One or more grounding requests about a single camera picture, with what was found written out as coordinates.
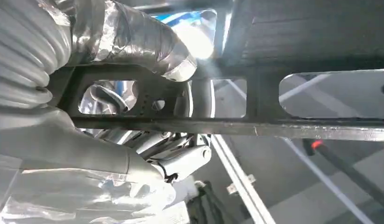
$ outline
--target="metal bar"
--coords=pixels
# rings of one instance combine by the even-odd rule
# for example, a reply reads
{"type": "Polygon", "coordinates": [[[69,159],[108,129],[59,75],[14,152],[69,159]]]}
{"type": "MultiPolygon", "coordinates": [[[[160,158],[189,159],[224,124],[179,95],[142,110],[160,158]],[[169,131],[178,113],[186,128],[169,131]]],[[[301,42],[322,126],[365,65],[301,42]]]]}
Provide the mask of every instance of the metal bar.
{"type": "Polygon", "coordinates": [[[325,145],[319,145],[315,148],[316,152],[320,153],[334,167],[338,168],[346,174],[354,183],[369,194],[375,201],[384,207],[384,193],[380,188],[372,183],[368,178],[358,172],[354,167],[349,166],[340,157],[335,155],[325,145]]]}
{"type": "Polygon", "coordinates": [[[284,142],[295,152],[295,154],[305,163],[306,166],[339,198],[339,200],[364,224],[374,224],[342,191],[320,170],[306,155],[304,155],[289,140],[283,138],[284,142]]]}
{"type": "Polygon", "coordinates": [[[214,135],[212,144],[254,222],[257,224],[275,224],[268,209],[256,193],[222,136],[214,135]]]}
{"type": "Polygon", "coordinates": [[[242,119],[78,116],[76,127],[161,132],[277,136],[287,138],[384,141],[384,119],[285,119],[253,123],[242,119]]]}

